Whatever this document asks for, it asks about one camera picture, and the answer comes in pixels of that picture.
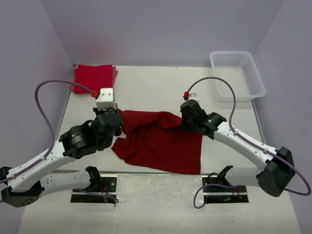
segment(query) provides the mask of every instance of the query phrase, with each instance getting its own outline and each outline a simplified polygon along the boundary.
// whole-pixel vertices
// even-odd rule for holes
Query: crumpled red shirt
[[[126,163],[179,174],[200,174],[202,135],[183,132],[169,112],[119,111],[126,138],[112,150]]]

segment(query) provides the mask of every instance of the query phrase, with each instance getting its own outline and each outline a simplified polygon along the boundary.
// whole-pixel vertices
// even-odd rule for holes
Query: purple cable
[[[223,83],[225,83],[229,89],[231,90],[231,93],[233,95],[233,108],[232,108],[232,111],[231,111],[231,114],[230,114],[230,118],[229,118],[229,126],[230,126],[230,129],[235,133],[235,129],[232,125],[232,118],[233,118],[233,115],[234,115],[234,111],[235,111],[235,108],[236,108],[236,96],[235,96],[235,93],[234,93],[234,90],[233,88],[231,87],[231,85],[225,81],[224,79],[221,79],[219,77],[205,77],[205,78],[202,78],[202,79],[199,79],[198,81],[196,81],[194,84],[191,85],[191,87],[188,89],[188,93],[190,92],[190,90],[199,82],[203,81],[203,80],[206,80],[206,79],[217,79],[219,81],[222,81]],[[253,142],[251,142],[250,140],[246,139],[244,136],[242,136],[241,134],[239,133],[235,133],[239,138],[241,138],[243,141],[245,141],[246,143],[254,146],[255,148],[261,150],[261,151],[265,151],[264,148],[254,144]],[[289,162],[287,162],[286,160],[284,160],[283,158],[281,158],[280,156],[270,152],[270,151],[267,151],[267,153],[275,158],[277,158],[278,160],[282,161],[283,163],[285,163],[289,168],[291,168],[294,172],[296,172],[298,174],[298,176],[303,180],[303,182],[305,183],[305,185],[307,186],[307,189],[308,191],[306,193],[302,193],[302,192],[297,192],[297,191],[294,191],[294,190],[290,190],[290,189],[285,189],[285,191],[288,191],[290,193],[294,193],[294,194],[298,194],[298,195],[302,195],[302,196],[309,196],[311,194],[311,187],[310,187],[310,184],[308,183],[307,179],[305,179],[305,177],[294,167],[292,166]],[[219,187],[222,187],[222,188],[239,188],[241,185],[237,185],[237,186],[226,186],[226,185],[220,185],[220,184],[207,184],[207,185],[204,185],[202,187],[200,187],[196,194],[195,194],[195,197],[194,197],[194,207],[197,208],[197,209],[200,209],[202,208],[206,203],[202,204],[200,207],[197,207],[195,205],[195,199],[197,197],[197,194],[199,193],[200,190],[206,188],[206,187],[209,187],[209,186],[219,186]]]
[[[50,152],[52,151],[52,148],[54,146],[54,141],[55,141],[55,136],[54,136],[54,131],[53,131],[53,128],[47,118],[47,116],[45,115],[40,103],[39,103],[39,99],[38,99],[38,91],[40,89],[41,86],[43,86],[44,84],[47,84],[47,83],[51,83],[51,82],[62,82],[62,83],[67,83],[67,84],[73,84],[73,85],[76,85],[76,86],[79,86],[85,90],[87,90],[88,92],[90,92],[91,94],[93,94],[93,91],[88,89],[87,87],[81,85],[81,84],[78,84],[76,82],[73,82],[73,81],[64,81],[64,80],[46,80],[44,82],[41,82],[37,87],[36,87],[36,90],[35,90],[35,101],[36,101],[36,104],[37,104],[37,107],[42,115],[42,117],[44,118],[44,121],[46,122],[46,124],[48,125],[48,128],[50,130],[50,134],[51,134],[51,143],[50,143],[50,147],[48,149],[48,151],[43,155],[43,157],[47,157]],[[37,161],[33,162],[32,164],[30,164],[28,167],[24,168],[23,170],[17,172],[16,174],[14,174],[14,176],[19,176],[21,175],[22,173],[28,171],[29,169],[33,168],[34,166],[36,166],[38,163],[41,162],[41,159],[38,159]],[[3,180],[0,180],[0,184],[2,183],[5,183],[9,180],[11,180],[12,178],[11,177],[8,177],[6,179],[3,179]]]
[[[79,191],[81,193],[84,193],[84,194],[92,195],[92,196],[101,196],[101,197],[105,197],[105,198],[110,198],[110,199],[115,201],[115,204],[119,203],[118,198],[116,198],[114,196],[109,196],[109,195],[105,195],[105,194],[94,194],[94,193],[91,193],[91,192],[84,191],[82,189],[75,189],[75,190],[77,190],[77,191]]]

